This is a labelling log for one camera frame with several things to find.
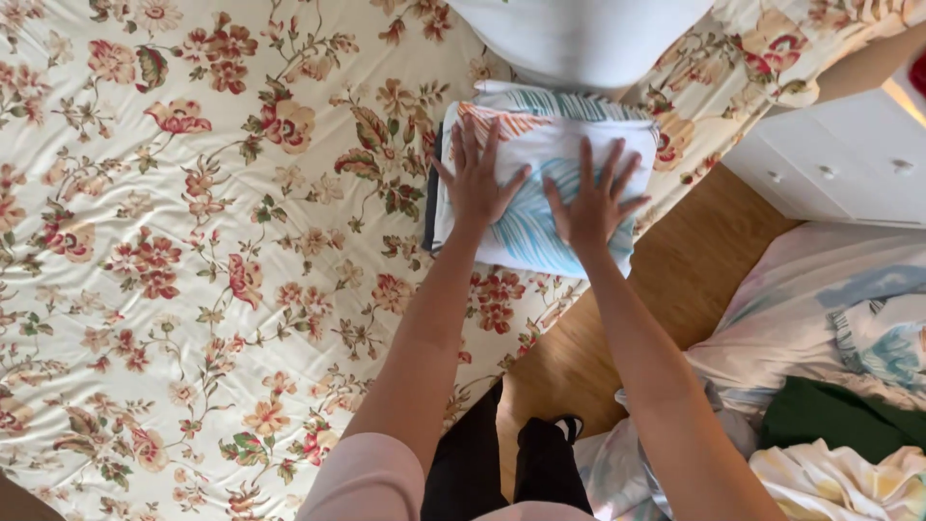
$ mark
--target person's right hand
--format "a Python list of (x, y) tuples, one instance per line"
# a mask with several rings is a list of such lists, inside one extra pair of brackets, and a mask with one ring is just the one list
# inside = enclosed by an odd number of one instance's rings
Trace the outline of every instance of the person's right hand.
[(605, 247), (618, 225), (651, 199), (650, 196), (642, 196), (619, 202), (620, 195), (630, 181), (633, 171), (640, 166), (641, 160), (640, 154), (634, 152), (627, 167), (615, 180), (615, 170), (625, 143), (624, 139), (619, 139), (614, 144), (605, 166), (602, 167), (598, 186), (595, 186), (592, 143), (588, 137), (582, 139), (579, 154), (579, 195), (569, 206), (563, 204), (556, 183), (549, 177), (544, 178), (544, 193), (553, 211), (557, 235), (563, 242), (571, 245), (580, 256), (590, 248)]

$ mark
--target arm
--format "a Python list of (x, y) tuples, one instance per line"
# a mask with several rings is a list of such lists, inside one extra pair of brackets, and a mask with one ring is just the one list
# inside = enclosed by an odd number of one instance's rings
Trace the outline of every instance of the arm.
[(595, 186), (591, 146), (582, 143), (580, 192), (570, 207), (554, 185), (547, 184), (546, 191), (557, 230), (575, 249), (601, 316), (607, 317), (607, 344), (646, 456), (676, 519), (783, 521), (782, 511), (723, 432), (688, 361), (607, 252), (617, 225), (647, 201), (618, 203), (640, 161), (635, 157), (615, 182), (622, 149), (620, 142), (614, 147)]
[(452, 131), (457, 176), (438, 159), (432, 164), (450, 194), (456, 223), (431, 271), (402, 317), (376, 382), (342, 438), (381, 433), (405, 443), (427, 476), (457, 375), (457, 352), (466, 315), (476, 248), (527, 179), (522, 169), (506, 186), (494, 178), (499, 125), (489, 133), (482, 160), (475, 125)]

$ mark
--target floral comforter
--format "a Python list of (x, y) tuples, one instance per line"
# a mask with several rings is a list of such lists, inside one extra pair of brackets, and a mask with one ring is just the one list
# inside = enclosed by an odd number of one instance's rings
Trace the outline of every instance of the floral comforter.
[[(638, 232), (768, 108), (704, 24), (641, 83)], [(0, 470), (69, 521), (291, 518), (432, 262), (433, 122), (507, 67), (439, 0), (0, 0), (0, 33)], [(446, 424), (585, 288), (479, 266)]]

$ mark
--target white knob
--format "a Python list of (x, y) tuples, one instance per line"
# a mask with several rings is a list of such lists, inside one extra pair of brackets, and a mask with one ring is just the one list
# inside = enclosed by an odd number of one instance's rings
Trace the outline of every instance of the white knob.
[(823, 165), (820, 167), (820, 171), (823, 172), (823, 179), (827, 181), (832, 181), (833, 179), (836, 178), (836, 171), (833, 170), (831, 167)]
[(915, 168), (912, 163), (908, 163), (902, 159), (894, 161), (894, 173), (901, 175), (903, 177), (909, 177), (913, 175), (913, 169)]

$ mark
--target leg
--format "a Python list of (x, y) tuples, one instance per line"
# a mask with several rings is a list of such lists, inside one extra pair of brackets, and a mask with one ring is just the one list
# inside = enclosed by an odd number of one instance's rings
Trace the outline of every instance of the leg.
[(531, 418), (518, 433), (515, 502), (558, 502), (592, 514), (572, 446), (559, 427)]
[(508, 506), (502, 495), (495, 414), (499, 381), (441, 438), (424, 485), (421, 519), (470, 521)]

